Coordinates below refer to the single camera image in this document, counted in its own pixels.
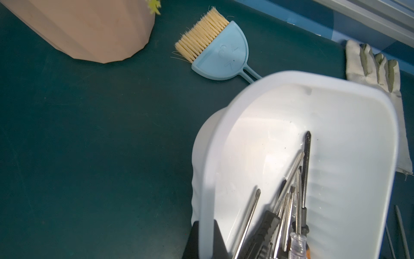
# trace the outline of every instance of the table surface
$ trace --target table surface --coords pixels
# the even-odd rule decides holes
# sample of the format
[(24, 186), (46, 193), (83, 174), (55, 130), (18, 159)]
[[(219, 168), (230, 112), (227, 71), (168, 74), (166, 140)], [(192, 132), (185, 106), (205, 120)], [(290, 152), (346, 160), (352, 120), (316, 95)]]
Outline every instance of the table surface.
[[(244, 31), (260, 75), (345, 77), (341, 45), (230, 0), (162, 1), (147, 46), (108, 64), (55, 50), (0, 5), (0, 258), (181, 258), (193, 141), (248, 85), (203, 78), (171, 58), (209, 6)], [(411, 148), (413, 83), (402, 73)], [(391, 199), (411, 247), (412, 182), (396, 174)], [(388, 224), (402, 256), (392, 206)], [(381, 254), (390, 258), (387, 241)]]

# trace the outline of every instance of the pink planter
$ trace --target pink planter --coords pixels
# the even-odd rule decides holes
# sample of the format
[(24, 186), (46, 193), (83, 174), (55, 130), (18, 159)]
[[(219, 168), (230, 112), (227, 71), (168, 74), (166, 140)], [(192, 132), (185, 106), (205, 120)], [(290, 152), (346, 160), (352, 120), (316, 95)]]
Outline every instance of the pink planter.
[(0, 0), (56, 49), (107, 63), (131, 57), (149, 40), (155, 14), (145, 0)]

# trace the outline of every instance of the blue wall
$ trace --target blue wall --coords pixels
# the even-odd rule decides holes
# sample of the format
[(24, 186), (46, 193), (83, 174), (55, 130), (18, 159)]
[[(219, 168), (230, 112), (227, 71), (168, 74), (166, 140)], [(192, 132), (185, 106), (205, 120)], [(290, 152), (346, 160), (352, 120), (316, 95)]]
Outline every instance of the blue wall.
[(345, 44), (349, 39), (372, 46), (396, 59), (400, 69), (414, 75), (414, 49), (312, 0), (235, 0), (302, 29)]

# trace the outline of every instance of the brush bristles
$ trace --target brush bristles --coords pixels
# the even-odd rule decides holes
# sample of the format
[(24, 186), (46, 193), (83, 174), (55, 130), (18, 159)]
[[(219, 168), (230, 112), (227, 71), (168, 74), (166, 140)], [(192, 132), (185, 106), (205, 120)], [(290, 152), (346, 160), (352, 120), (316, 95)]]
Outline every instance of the brush bristles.
[(213, 7), (193, 28), (175, 44), (176, 50), (191, 63), (229, 24), (229, 21)]

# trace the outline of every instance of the handle hole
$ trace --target handle hole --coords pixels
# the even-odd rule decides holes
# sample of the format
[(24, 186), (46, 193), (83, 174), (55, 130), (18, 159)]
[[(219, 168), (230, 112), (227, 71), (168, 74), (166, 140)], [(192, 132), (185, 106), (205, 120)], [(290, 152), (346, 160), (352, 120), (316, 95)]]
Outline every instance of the handle hole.
[(251, 79), (253, 79), (253, 81), (257, 81), (257, 79), (252, 76), (252, 74), (250, 74), (246, 69), (243, 69), (243, 72), (246, 73)]

